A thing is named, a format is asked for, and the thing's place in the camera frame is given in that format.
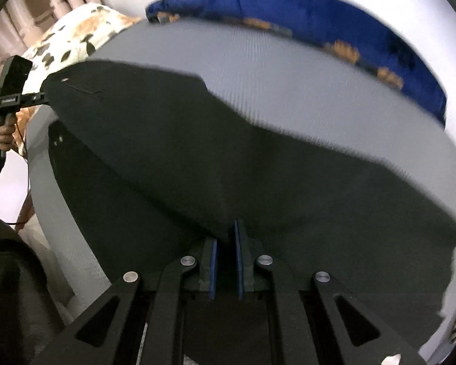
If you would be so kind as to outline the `person's left hand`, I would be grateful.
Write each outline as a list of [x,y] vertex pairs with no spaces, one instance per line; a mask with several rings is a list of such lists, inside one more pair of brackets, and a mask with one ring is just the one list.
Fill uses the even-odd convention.
[[12,149],[16,124],[17,124],[16,115],[13,113],[10,113],[6,116],[5,122],[2,125],[0,125],[0,149],[1,149],[1,151],[8,152],[10,149]]

